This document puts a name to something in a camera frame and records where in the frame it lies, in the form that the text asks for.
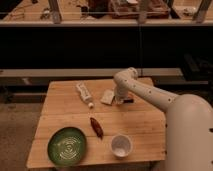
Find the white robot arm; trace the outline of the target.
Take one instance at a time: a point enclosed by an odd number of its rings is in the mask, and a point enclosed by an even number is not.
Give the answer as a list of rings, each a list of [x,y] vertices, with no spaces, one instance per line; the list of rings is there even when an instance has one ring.
[[[137,80],[135,68],[114,75],[115,97],[132,92],[165,114],[165,171],[213,171],[213,107],[194,94],[178,95]]]

